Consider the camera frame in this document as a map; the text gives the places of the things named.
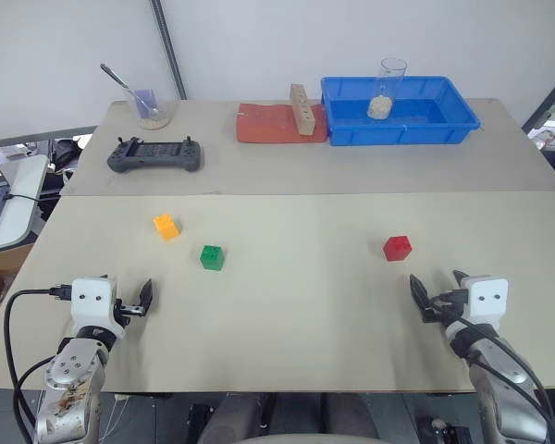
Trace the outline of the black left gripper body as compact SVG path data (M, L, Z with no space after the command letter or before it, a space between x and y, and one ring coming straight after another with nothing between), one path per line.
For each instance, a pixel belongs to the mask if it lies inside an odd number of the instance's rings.
M126 328L130 324L132 316L144 317L145 309L140 305L126 305L121 299L115 299L113 316L120 326Z

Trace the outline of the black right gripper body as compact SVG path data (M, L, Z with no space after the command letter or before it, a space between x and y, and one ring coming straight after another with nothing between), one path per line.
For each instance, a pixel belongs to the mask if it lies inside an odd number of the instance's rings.
M453 320L463 316L468 302L469 291L467 289L450 290L432 298L429 309L434 312L438 320Z

